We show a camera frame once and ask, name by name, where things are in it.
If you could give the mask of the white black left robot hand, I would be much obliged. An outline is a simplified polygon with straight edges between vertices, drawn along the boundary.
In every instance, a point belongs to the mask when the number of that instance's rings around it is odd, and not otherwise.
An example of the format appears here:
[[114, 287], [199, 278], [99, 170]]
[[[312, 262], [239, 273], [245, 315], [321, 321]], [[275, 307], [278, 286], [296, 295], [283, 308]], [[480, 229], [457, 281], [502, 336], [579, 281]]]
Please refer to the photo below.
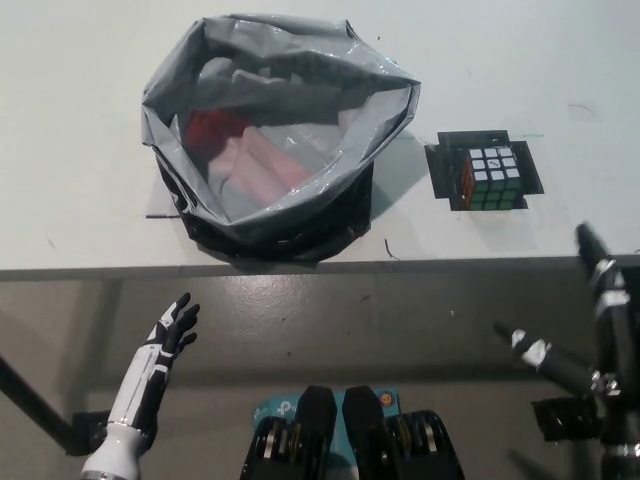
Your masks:
[[144, 434], [157, 423], [158, 411], [173, 364], [193, 343], [200, 305], [186, 292], [162, 314], [137, 349], [108, 418]]

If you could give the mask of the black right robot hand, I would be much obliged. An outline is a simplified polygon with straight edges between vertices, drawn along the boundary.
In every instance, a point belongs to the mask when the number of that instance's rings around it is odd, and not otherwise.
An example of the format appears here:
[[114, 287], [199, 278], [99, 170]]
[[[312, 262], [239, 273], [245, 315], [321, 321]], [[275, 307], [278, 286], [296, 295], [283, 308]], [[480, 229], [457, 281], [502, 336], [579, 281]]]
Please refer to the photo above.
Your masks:
[[623, 270], [584, 222], [578, 254], [593, 296], [596, 354], [591, 365], [521, 328], [497, 323], [499, 338], [537, 374], [571, 396], [536, 402], [547, 441], [597, 438], [611, 456], [639, 456], [639, 321]]

